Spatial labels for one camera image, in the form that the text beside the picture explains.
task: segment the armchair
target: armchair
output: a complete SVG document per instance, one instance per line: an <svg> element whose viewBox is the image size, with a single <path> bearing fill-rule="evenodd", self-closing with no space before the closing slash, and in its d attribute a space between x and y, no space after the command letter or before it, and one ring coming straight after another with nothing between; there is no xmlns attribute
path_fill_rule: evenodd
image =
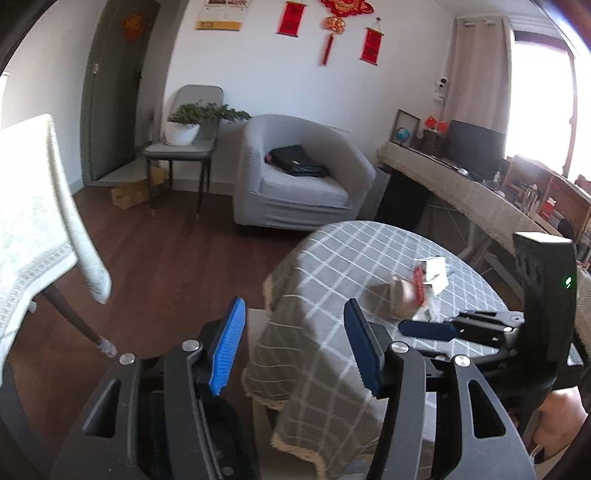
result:
<svg viewBox="0 0 591 480"><path fill-rule="evenodd" d="M271 150L301 144L330 176L293 177L265 163ZM354 220L375 179L359 149L330 127L285 115L259 115L245 128L234 195L241 225L311 231Z"/></svg>

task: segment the gray chair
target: gray chair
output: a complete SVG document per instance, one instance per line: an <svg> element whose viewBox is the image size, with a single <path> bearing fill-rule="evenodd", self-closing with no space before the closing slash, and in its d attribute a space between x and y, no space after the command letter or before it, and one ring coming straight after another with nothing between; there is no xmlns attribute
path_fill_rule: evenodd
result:
<svg viewBox="0 0 591 480"><path fill-rule="evenodd" d="M325 165L330 177L293 177L265 162L274 148L297 144ZM292 116L256 116L244 131L234 220L240 225L306 231L354 220L375 175L359 149L330 127Z"/></svg>
<svg viewBox="0 0 591 480"><path fill-rule="evenodd" d="M221 105L223 102L223 90L220 87L211 85L185 85L176 94L171 108L174 112L180 105L185 103L216 103ZM146 160L146 171L148 174L148 197L150 200L150 209L152 215L155 215L154 199L152 196L152 178L150 172L150 162L152 160L168 160L168 177L170 189L173 188L173 161L198 161L201 162L201 174L199 177L199 196L197 198L197 220L201 212L203 203L203 183L207 176L207 191L212 175L212 155L215 150L219 122L209 121L201 125L197 137L191 145L186 147L173 147L167 145L164 141L146 147L144 158Z"/></svg>

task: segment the door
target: door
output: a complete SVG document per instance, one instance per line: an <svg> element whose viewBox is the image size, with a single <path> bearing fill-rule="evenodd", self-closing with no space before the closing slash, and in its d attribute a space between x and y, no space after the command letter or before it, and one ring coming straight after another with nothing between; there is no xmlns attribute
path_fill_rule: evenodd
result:
<svg viewBox="0 0 591 480"><path fill-rule="evenodd" d="M82 112L82 150L91 180L135 158L139 83L159 9L155 0L110 0L105 7L90 54Z"/></svg>

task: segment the small bag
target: small bag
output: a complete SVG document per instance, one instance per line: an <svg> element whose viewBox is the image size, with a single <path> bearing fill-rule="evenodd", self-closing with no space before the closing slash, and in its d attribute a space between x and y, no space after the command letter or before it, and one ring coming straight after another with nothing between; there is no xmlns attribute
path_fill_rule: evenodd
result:
<svg viewBox="0 0 591 480"><path fill-rule="evenodd" d="M271 163L294 177L320 177L329 175L328 168L312 160L301 145L271 150Z"/></svg>

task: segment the round table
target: round table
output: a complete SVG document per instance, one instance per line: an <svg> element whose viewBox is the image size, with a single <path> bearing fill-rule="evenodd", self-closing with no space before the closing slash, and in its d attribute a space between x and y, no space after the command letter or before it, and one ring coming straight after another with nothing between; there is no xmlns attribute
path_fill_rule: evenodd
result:
<svg viewBox="0 0 591 480"><path fill-rule="evenodd" d="M343 325L343 306L357 299L365 317L394 339L450 355L493 350L454 340L403 337L389 317L392 273L411 278L416 261L444 256L454 274L441 293L436 321L460 310L507 310L472 268L412 232L376 222L326 225L303 240L265 282L269 322L254 348L243 383L254 400L281 410L272 444L314 462L319 478L338 478L378 442L387 401L363 387ZM428 394L424 437L434 440L434 397Z"/></svg>

